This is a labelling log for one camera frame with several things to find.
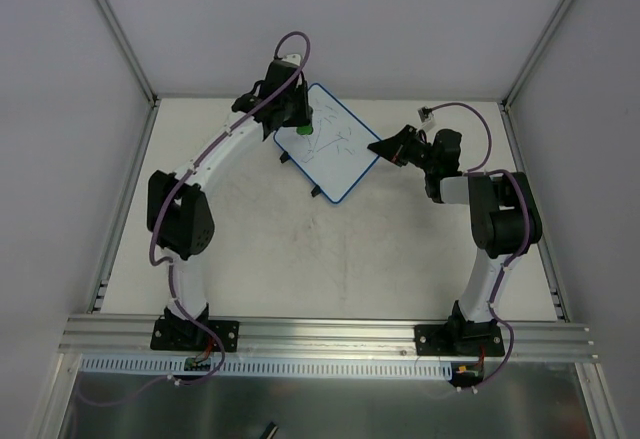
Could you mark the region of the blue framed whiteboard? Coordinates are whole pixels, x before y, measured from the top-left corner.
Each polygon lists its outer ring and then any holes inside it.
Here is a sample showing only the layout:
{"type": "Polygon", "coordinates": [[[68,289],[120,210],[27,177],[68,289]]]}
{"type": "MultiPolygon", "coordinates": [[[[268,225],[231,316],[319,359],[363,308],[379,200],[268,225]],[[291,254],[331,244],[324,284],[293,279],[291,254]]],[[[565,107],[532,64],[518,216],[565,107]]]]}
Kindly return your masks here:
{"type": "Polygon", "coordinates": [[[328,89],[314,83],[308,89],[313,133],[289,128],[273,137],[327,200],[341,203],[378,160],[368,149],[380,137],[328,89]]]}

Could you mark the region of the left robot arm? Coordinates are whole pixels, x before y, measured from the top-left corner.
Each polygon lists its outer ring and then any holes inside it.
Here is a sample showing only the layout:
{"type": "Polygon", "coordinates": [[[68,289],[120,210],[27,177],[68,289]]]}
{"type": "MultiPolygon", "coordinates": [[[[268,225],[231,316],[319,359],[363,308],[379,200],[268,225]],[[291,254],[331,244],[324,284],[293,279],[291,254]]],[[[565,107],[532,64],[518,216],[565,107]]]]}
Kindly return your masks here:
{"type": "Polygon", "coordinates": [[[166,264],[170,291],[154,324],[152,349],[196,351],[215,344],[200,257],[215,233],[213,192],[244,153],[278,129],[311,131],[312,110],[301,64],[298,54],[274,58],[265,78],[234,101],[209,145],[175,171],[157,170],[149,178],[149,258],[155,266],[166,264]]]}

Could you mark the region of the green whiteboard eraser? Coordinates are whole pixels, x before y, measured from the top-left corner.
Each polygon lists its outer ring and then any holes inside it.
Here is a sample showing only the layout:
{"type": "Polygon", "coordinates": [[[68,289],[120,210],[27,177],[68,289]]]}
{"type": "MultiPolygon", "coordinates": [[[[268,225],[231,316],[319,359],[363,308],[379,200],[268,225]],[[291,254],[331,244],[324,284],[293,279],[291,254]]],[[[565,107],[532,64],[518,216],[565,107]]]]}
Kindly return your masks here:
{"type": "Polygon", "coordinates": [[[296,133],[300,136],[309,136],[309,135],[312,135],[313,132],[314,132],[314,129],[312,124],[298,126],[296,128],[296,133]]]}

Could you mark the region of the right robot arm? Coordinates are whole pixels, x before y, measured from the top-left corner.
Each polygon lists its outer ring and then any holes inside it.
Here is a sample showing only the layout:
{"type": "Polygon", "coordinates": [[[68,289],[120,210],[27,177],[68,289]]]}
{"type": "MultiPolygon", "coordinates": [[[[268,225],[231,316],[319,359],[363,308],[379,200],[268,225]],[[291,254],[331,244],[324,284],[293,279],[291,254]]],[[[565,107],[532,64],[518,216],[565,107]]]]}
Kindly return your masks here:
{"type": "Polygon", "coordinates": [[[367,149],[398,166],[424,172],[427,196],[437,204],[466,205],[476,256],[467,285],[446,322],[414,328],[419,356],[505,355],[498,303],[510,268],[539,242],[541,219],[521,172],[464,173],[462,135],[442,129],[431,142],[412,126],[367,149]]]}

